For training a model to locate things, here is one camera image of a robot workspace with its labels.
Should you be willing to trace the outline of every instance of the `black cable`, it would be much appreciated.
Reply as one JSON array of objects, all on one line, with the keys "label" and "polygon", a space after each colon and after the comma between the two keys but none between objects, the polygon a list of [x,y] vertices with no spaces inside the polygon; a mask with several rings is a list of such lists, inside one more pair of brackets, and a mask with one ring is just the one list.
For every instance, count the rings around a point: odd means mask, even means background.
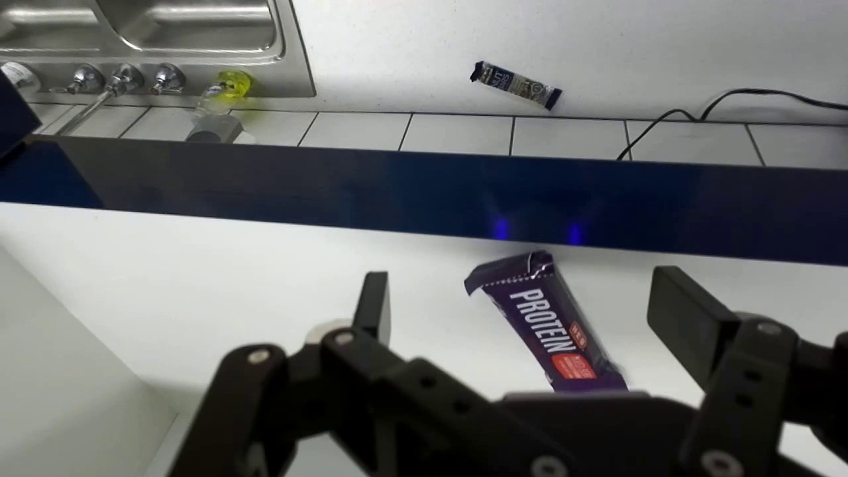
[{"label": "black cable", "polygon": [[767,90],[767,87],[734,87],[734,90],[726,90],[722,95],[717,95],[700,118],[688,115],[686,108],[669,108],[665,115],[660,115],[647,130],[641,130],[637,137],[633,137],[626,152],[616,153],[616,163],[622,163],[641,141],[647,133],[651,133],[660,123],[665,123],[667,118],[672,115],[682,115],[688,123],[706,123],[709,115],[717,108],[717,104],[722,104],[726,99],[732,95],[782,95],[782,99],[791,99],[796,104],[804,104],[804,106],[814,106],[814,108],[831,108],[831,111],[848,111],[848,104],[831,104],[831,102],[816,102],[816,99],[807,99],[807,95],[796,95],[796,92],[788,92],[788,90]]},{"label": "black cable", "polygon": [[669,108],[669,111],[660,115],[651,126],[647,126],[647,127],[641,130],[641,135],[636,135],[636,137],[626,147],[626,152],[616,153],[616,163],[622,163],[622,159],[636,149],[636,143],[643,141],[643,135],[649,135],[660,123],[665,123],[665,120],[672,118],[672,115],[682,115],[688,123],[696,123],[696,118],[690,118],[686,108]]}]

